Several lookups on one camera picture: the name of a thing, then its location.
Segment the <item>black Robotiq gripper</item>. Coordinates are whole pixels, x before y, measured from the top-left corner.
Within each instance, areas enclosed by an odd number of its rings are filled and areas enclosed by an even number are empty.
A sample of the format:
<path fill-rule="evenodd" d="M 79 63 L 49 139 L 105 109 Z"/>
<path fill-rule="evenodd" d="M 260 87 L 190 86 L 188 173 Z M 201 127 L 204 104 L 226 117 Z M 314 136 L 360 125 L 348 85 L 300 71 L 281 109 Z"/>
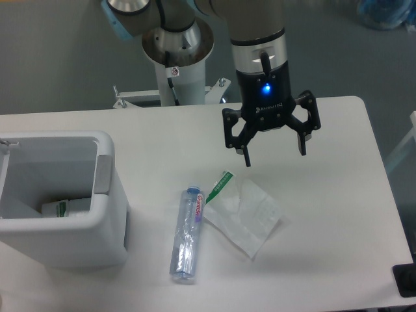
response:
<path fill-rule="evenodd" d="M 244 73 L 236 71 L 241 94 L 241 110 L 224 108 L 222 118 L 226 148 L 234 148 L 244 156 L 247 167 L 251 167 L 248 144 L 258 131 L 268 131 L 288 126 L 297 133 L 298 149 L 306 155 L 306 142 L 312 132 L 321 128 L 316 97 L 310 90 L 303 91 L 294 99 L 291 93 L 289 64 L 264 72 Z M 300 121 L 294 108 L 307 112 L 306 121 Z M 233 127 L 240 119 L 245 121 L 241 132 L 233 135 Z"/>

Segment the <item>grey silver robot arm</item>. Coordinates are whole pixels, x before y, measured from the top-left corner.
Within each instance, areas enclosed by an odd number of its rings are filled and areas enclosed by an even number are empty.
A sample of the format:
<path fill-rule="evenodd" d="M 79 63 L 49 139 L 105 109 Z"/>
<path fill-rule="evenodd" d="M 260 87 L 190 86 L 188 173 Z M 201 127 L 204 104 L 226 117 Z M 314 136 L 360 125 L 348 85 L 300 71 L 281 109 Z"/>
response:
<path fill-rule="evenodd" d="M 282 1 L 102 1 L 101 7 L 121 37 L 141 37 L 159 73 L 161 99 L 177 106 L 192 91 L 203 92 L 185 70 L 204 63 L 213 50 L 204 17 L 224 20 L 242 103 L 238 110 L 222 111 L 226 147 L 247 157 L 258 132 L 287 126 L 306 154 L 306 142 L 321 122 L 310 91 L 291 94 Z"/>

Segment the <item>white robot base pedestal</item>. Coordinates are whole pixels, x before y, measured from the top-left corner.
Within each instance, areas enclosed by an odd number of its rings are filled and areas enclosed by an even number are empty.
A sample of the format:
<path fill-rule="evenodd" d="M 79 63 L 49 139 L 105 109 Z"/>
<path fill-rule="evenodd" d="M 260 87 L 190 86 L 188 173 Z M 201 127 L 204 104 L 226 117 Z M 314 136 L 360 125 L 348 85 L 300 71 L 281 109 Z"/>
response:
<path fill-rule="evenodd" d="M 212 29 L 200 18 L 182 32 L 158 27 L 142 35 L 142 47 L 154 65 L 160 94 L 173 85 L 180 98 L 189 90 L 203 99 L 205 63 L 213 46 Z"/>

